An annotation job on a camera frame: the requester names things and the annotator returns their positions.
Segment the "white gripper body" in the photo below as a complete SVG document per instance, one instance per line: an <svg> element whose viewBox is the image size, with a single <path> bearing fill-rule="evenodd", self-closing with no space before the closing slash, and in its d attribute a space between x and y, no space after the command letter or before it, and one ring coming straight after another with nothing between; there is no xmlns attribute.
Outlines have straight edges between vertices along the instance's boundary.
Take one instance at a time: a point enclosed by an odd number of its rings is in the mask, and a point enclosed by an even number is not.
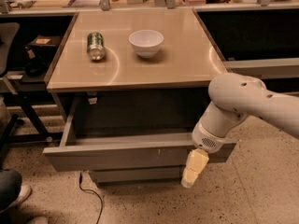
<svg viewBox="0 0 299 224"><path fill-rule="evenodd" d="M193 128L192 141L195 147L201 148L207 153L216 153L223 145L230 144L228 138L221 138L209 133L200 121Z"/></svg>

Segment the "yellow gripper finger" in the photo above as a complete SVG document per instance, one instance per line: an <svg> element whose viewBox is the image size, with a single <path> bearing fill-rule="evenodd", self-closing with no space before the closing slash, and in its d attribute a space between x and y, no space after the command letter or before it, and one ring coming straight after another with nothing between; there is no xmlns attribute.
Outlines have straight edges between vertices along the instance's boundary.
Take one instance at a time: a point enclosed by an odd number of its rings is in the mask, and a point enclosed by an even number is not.
<svg viewBox="0 0 299 224"><path fill-rule="evenodd" d="M191 151L186 160L186 166L183 170L181 185L184 188L191 188L198 176L202 173L209 161L208 154L197 148Z"/></svg>

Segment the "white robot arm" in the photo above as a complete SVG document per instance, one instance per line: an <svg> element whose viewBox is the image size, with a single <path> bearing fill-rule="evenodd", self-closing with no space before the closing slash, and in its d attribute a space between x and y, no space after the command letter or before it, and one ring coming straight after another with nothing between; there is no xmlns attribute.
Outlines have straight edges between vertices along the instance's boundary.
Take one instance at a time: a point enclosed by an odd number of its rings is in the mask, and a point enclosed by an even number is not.
<svg viewBox="0 0 299 224"><path fill-rule="evenodd" d="M270 91L258 78L218 75L210 81L208 95L210 103L192 131L195 150L183 170L181 185L185 188L193 186L209 155L228 143L226 134L249 116L299 138L299 98Z"/></svg>

